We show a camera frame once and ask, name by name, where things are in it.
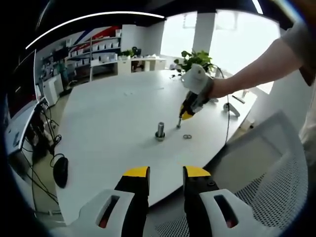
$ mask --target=window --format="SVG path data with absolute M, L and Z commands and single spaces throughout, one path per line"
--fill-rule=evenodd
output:
M 196 12 L 168 17 L 164 23 L 160 54 L 181 57 L 183 50 L 191 52 L 196 23 Z
M 279 37 L 279 24 L 273 20 L 251 13 L 220 10 L 215 17 L 209 55 L 214 64 L 236 74 Z M 272 86 L 270 82 L 258 88 L 269 94 Z

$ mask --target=human hand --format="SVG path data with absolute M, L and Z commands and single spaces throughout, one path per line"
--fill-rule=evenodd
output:
M 221 98 L 233 92 L 228 79 L 214 79 L 214 85 L 208 93 L 209 98 Z

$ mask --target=human arm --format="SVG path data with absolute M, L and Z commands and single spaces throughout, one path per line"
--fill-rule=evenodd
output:
M 311 86 L 315 80 L 315 56 L 315 39 L 304 23 L 297 22 L 257 60 L 240 72 L 226 80 L 215 79 L 209 97 L 219 98 L 274 81 L 299 68 L 307 85 Z
M 302 65 L 303 60 L 295 55 L 283 39 L 276 39 L 258 59 L 237 74 L 225 80 L 214 79 L 209 97 L 220 98 L 238 90 L 280 79 Z

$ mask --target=computer mouse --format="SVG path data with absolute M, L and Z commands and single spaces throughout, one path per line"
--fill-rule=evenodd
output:
M 66 157 L 59 158 L 54 164 L 53 176 L 55 183 L 64 188 L 68 179 L 68 159 Z

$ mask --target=ceiling light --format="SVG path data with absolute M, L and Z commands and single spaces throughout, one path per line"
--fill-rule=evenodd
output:
M 81 19 L 84 19 L 84 18 L 93 17 L 93 16 L 101 16 L 101 15 L 111 15 L 111 14 L 136 14 L 136 15 L 145 15 L 145 16 L 153 16 L 153 17 L 158 17 L 158 18 L 164 18 L 164 16 L 151 14 L 151 13 L 145 13 L 145 12 L 138 12 L 138 11 L 108 11 L 108 12 L 94 13 L 94 14 L 90 14 L 90 15 L 86 15 L 86 16 L 81 16 L 81 17 L 72 19 L 70 21 L 66 21 L 66 22 L 64 22 L 64 23 L 62 23 L 62 24 L 60 24 L 58 26 L 55 26 L 54 28 L 51 28 L 50 30 L 46 31 L 44 34 L 40 35 L 35 40 L 33 40 L 28 46 L 26 46 L 25 49 L 28 49 L 33 43 L 38 41 L 40 38 L 42 38 L 43 36 L 45 36 L 48 33 L 52 32 L 53 30 L 56 30 L 59 27 L 62 27 L 64 25 L 67 25 L 69 23 L 72 23 L 74 21 L 81 20 Z
M 258 0 L 252 0 L 252 2 L 253 2 L 253 4 L 255 5 L 255 8 L 256 8 L 257 12 L 258 12 L 259 14 L 263 14 L 262 9 L 261 9 L 261 6 L 260 6 Z

